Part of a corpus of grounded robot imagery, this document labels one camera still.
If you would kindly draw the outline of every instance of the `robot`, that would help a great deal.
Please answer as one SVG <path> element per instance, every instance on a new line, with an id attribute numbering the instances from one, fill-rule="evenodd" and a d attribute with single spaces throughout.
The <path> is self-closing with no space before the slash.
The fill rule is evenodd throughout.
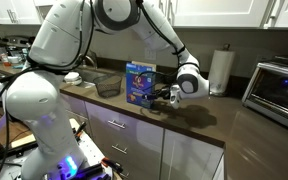
<path id="1" fill-rule="evenodd" d="M 209 94 L 209 82 L 201 77 L 199 62 L 151 1 L 57 1 L 31 46 L 22 75 L 3 95 L 8 113 L 31 129 L 38 144 L 22 166 L 21 179 L 42 179 L 45 175 L 52 180 L 74 178 L 85 157 L 73 134 L 68 133 L 71 127 L 60 103 L 60 84 L 88 51 L 94 30 L 113 35 L 129 28 L 152 50 L 168 48 L 178 58 L 177 83 L 169 89 L 175 109 L 181 99 Z"/>

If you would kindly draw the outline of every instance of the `white wall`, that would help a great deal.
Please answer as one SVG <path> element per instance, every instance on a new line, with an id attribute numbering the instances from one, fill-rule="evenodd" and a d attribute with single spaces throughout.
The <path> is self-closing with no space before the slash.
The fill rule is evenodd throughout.
<path id="1" fill-rule="evenodd" d="M 0 25 L 0 36 L 35 36 L 39 26 Z M 268 30 L 194 30 L 176 29 L 179 37 L 190 52 L 199 59 L 202 71 L 209 71 L 213 52 L 225 43 L 236 51 L 232 75 L 250 77 L 259 55 L 271 57 L 288 54 L 288 31 Z M 124 31 L 114 36 L 95 33 L 91 49 L 99 57 L 136 60 L 175 67 L 176 58 L 168 52 L 158 52 L 157 60 L 145 60 L 144 43 L 132 31 Z"/>

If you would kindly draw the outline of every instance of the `kitchen counter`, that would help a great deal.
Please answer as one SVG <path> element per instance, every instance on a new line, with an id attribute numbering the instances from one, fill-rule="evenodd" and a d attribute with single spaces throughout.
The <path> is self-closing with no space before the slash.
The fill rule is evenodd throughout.
<path id="1" fill-rule="evenodd" d="M 0 65 L 0 72 L 20 70 Z M 181 101 L 174 110 L 158 100 L 153 110 L 125 100 L 125 78 L 119 96 L 103 99 L 96 88 L 61 85 L 61 93 L 137 119 L 225 147 L 227 177 L 232 180 L 288 179 L 288 129 L 242 106 L 239 99 L 207 97 Z"/>

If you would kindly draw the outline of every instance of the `drawer handle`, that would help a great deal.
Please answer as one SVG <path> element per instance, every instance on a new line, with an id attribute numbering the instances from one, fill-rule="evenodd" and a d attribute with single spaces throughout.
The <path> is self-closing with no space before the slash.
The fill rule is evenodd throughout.
<path id="1" fill-rule="evenodd" d="M 122 150 L 122 149 L 118 148 L 118 144 L 116 144 L 115 146 L 112 145 L 112 148 L 118 150 L 121 153 L 127 154 L 127 152 L 126 152 L 127 148 Z"/>
<path id="2" fill-rule="evenodd" d="M 117 126 L 117 127 L 120 127 L 120 128 L 122 128 L 122 129 L 125 129 L 125 124 L 118 124 L 118 123 L 116 123 L 115 122 L 115 120 L 113 120 L 113 121 L 107 121 L 108 123 L 110 123 L 110 124 L 113 124 L 114 126 Z"/>
<path id="3" fill-rule="evenodd" d="M 128 176 L 130 175 L 130 173 L 127 173 L 126 175 L 125 175 L 125 174 L 123 174 L 123 173 L 120 173 L 120 175 L 121 175 L 123 178 L 126 178 L 126 179 L 128 179 Z"/>

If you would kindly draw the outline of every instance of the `wire basket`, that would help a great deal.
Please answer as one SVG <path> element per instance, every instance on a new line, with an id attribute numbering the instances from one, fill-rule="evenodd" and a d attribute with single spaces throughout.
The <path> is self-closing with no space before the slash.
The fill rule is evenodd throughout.
<path id="1" fill-rule="evenodd" d="M 100 97 L 109 98 L 121 92 L 122 77 L 118 75 L 105 75 L 94 79 L 97 93 Z"/>

